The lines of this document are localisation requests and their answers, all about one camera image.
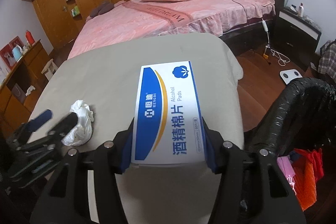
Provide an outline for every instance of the drawer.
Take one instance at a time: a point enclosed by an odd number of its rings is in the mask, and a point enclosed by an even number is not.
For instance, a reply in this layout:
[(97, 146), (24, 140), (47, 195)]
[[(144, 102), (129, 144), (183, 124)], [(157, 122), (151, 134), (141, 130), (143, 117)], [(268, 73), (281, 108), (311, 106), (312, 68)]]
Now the drawer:
[(24, 57), (24, 62), (25, 64), (28, 66), (32, 61), (33, 59), (35, 58), (35, 56), (37, 56), (37, 54), (39, 53), (39, 51), (42, 49), (42, 44), (41, 42), (38, 42), (37, 45), (35, 45), (33, 47), (33, 49), (31, 49), (27, 54), (26, 56)]
[(284, 12), (279, 13), (279, 18), (284, 19), (286, 22), (290, 23), (292, 26), (296, 26), (300, 31), (305, 32), (306, 34), (310, 35), (313, 39), (318, 40), (319, 34), (309, 28), (307, 25), (303, 24), (296, 18), (285, 14)]
[(0, 112), (1, 113), (5, 112), (9, 99), (11, 98), (11, 95), (12, 95), (11, 91), (5, 85), (2, 91), (0, 92)]
[(296, 25), (282, 18), (277, 19), (271, 46), (303, 70), (314, 60), (317, 44), (317, 40)]
[(14, 132), (14, 129), (3, 118), (1, 118), (0, 121), (0, 128), (1, 133), (5, 139), (11, 136)]
[(41, 79), (42, 77), (45, 78), (45, 76), (41, 72), (49, 60), (50, 58), (47, 55), (46, 51), (42, 49), (30, 63), (28, 69), (33, 72), (37, 79)]
[(30, 112), (14, 96), (11, 96), (4, 117), (10, 127), (16, 130), (23, 122), (28, 122)]

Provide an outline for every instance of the beige table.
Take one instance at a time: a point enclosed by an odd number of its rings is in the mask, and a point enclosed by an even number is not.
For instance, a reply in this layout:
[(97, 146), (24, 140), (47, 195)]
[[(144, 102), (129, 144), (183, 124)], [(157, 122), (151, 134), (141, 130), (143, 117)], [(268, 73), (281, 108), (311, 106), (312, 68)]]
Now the beige table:
[[(95, 49), (62, 64), (31, 114), (45, 109), (53, 119), (32, 135), (45, 136), (70, 106), (83, 99), (94, 111), (93, 134), (80, 151), (93, 150), (128, 128), (135, 112), (140, 67), (191, 61), (201, 114), (210, 129), (242, 148), (238, 79), (243, 70), (226, 44), (211, 34), (151, 37)], [(220, 176), (205, 164), (180, 168), (129, 168), (117, 176), (130, 224), (207, 223)], [(95, 199), (90, 195), (89, 201)]]

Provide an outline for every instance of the screw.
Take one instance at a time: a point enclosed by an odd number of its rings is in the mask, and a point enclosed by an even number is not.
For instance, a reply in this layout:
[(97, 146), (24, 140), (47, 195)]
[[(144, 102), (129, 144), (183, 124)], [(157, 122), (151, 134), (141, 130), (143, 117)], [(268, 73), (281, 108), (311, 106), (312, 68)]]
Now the screw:
[(268, 155), (268, 151), (265, 148), (260, 149), (259, 153), (264, 157)]
[(77, 154), (77, 149), (76, 148), (71, 148), (69, 151), (68, 151), (68, 154), (70, 156), (74, 156)]
[(107, 141), (107, 142), (104, 143), (105, 148), (111, 148), (112, 146), (114, 146), (113, 141)]
[(223, 142), (223, 146), (225, 148), (231, 148), (233, 146), (233, 144), (231, 142), (229, 142), (229, 141), (225, 141), (225, 142)]
[(47, 149), (48, 150), (53, 150), (55, 148), (56, 144), (51, 144), (51, 145), (48, 145)]

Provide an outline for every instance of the cushion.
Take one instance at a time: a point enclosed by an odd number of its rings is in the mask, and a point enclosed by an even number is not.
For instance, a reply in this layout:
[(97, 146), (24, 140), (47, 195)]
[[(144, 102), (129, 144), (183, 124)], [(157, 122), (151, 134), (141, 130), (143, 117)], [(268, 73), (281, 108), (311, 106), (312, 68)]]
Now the cushion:
[(103, 15), (109, 11), (111, 11), (114, 8), (114, 4), (113, 3), (109, 3), (107, 5), (105, 5), (100, 11), (99, 11), (99, 15)]
[(90, 17), (94, 18), (98, 15), (99, 11), (107, 4), (109, 4), (110, 2), (108, 0), (104, 1), (102, 4), (100, 4), (97, 8), (94, 8), (92, 10), (92, 12), (90, 13)]

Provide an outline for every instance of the white bottle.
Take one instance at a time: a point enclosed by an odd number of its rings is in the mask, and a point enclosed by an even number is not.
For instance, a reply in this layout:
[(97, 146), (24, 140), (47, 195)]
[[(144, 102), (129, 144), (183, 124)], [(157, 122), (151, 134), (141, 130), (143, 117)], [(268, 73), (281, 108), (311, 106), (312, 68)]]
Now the white bottle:
[(303, 11), (304, 11), (303, 3), (301, 3), (301, 5), (299, 6), (299, 10), (298, 10), (299, 17), (303, 17)]

